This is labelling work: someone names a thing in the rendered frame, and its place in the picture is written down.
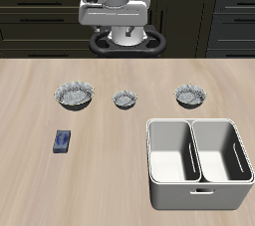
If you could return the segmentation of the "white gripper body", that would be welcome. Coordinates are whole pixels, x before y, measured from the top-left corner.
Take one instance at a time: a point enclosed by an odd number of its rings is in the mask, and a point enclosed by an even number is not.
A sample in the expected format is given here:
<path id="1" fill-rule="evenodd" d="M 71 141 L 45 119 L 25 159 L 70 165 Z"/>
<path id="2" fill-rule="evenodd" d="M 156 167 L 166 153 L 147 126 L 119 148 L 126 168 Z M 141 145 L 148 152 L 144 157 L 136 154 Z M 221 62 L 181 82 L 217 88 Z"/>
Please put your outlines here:
<path id="1" fill-rule="evenodd" d="M 89 26 L 139 26 L 147 24 L 150 0 L 81 0 L 79 22 Z"/>

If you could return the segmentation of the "small grey fluted bowl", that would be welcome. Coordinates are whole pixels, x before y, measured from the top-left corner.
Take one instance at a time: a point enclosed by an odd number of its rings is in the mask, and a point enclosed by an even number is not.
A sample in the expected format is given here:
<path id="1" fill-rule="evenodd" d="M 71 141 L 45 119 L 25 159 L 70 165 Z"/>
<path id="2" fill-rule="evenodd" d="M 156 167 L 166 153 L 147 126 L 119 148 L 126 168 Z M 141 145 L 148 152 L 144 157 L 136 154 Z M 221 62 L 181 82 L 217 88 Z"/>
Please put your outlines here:
<path id="1" fill-rule="evenodd" d="M 131 91 L 119 91 L 114 94 L 113 102 L 122 110 L 128 110 L 132 108 L 137 101 L 137 95 Z"/>

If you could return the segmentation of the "medium grey fluted bowl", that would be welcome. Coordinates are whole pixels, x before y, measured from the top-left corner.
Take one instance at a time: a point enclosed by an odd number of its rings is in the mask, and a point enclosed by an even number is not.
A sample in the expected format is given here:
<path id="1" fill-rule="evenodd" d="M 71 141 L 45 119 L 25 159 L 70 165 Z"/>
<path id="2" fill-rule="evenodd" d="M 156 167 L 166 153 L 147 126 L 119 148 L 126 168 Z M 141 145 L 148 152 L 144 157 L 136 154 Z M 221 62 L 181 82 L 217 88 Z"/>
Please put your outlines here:
<path id="1" fill-rule="evenodd" d="M 192 110 L 203 104 L 207 93 L 195 85 L 182 85 L 175 89 L 174 96 L 180 106 Z"/>

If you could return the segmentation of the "dark kitchen cupboards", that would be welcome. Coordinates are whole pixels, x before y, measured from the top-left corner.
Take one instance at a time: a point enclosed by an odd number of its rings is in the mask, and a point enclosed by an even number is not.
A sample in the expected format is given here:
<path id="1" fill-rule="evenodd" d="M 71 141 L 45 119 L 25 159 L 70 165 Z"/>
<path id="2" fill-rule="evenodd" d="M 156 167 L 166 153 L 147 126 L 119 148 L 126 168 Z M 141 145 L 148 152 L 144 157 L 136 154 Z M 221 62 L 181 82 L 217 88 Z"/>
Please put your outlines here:
<path id="1" fill-rule="evenodd" d="M 205 56 L 215 0 L 150 0 L 147 23 L 167 42 L 164 58 Z M 91 58 L 94 31 L 80 0 L 0 0 L 0 58 Z"/>

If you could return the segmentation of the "large grey fluted bowl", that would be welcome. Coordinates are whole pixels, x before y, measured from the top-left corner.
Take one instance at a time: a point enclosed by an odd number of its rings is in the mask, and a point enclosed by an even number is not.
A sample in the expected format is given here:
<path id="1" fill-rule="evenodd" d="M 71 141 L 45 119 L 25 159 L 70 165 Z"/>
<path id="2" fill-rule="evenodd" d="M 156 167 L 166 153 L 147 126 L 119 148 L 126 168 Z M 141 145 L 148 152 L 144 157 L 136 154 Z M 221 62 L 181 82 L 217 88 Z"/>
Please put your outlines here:
<path id="1" fill-rule="evenodd" d="M 95 89 L 82 81 L 71 81 L 60 85 L 54 93 L 55 100 L 66 110 L 80 111 L 92 101 Z"/>

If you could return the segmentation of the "white two-bin basket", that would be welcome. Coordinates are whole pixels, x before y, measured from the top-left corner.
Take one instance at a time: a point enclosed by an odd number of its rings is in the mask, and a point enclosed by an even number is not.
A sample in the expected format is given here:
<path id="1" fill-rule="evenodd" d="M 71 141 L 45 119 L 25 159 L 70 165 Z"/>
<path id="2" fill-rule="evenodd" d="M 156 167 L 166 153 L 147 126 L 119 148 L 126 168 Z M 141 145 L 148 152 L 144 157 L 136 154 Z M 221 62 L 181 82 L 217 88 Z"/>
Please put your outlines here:
<path id="1" fill-rule="evenodd" d="M 156 210 L 235 210 L 255 171 L 226 118 L 154 118 L 146 124 L 149 197 Z"/>

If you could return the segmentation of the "blue cream cheese box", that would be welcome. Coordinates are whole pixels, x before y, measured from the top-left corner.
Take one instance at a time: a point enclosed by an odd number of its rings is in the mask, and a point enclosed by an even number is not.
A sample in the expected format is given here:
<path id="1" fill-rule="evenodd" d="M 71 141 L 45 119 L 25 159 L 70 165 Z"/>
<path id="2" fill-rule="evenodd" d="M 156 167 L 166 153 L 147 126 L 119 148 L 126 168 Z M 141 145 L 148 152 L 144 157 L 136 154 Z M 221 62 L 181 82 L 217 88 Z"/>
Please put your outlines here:
<path id="1" fill-rule="evenodd" d="M 69 130 L 57 130 L 55 142 L 53 145 L 54 153 L 67 153 L 69 148 L 69 142 L 71 138 L 71 132 Z"/>

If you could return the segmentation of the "flat black base plate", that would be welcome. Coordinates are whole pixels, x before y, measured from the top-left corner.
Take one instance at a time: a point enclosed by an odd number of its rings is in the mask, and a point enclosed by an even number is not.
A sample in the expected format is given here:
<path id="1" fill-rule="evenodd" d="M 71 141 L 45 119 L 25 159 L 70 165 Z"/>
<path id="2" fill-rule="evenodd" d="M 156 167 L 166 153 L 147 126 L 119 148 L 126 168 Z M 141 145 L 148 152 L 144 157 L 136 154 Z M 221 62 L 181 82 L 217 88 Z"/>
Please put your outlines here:
<path id="1" fill-rule="evenodd" d="M 110 30 L 95 33 L 89 42 L 90 50 L 99 58 L 157 58 L 166 48 L 165 38 L 153 25 L 144 27 L 147 38 L 138 45 L 122 46 L 110 38 Z"/>

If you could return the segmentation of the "grey drawer cabinet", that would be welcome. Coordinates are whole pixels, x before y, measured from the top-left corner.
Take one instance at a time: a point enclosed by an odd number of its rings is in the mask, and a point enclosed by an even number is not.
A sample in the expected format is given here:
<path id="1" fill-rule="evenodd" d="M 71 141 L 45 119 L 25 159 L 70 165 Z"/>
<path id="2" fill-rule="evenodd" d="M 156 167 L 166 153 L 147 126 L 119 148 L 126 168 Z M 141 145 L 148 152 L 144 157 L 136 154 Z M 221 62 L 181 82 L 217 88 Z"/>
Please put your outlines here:
<path id="1" fill-rule="evenodd" d="M 206 58 L 255 59 L 255 0 L 216 0 Z"/>

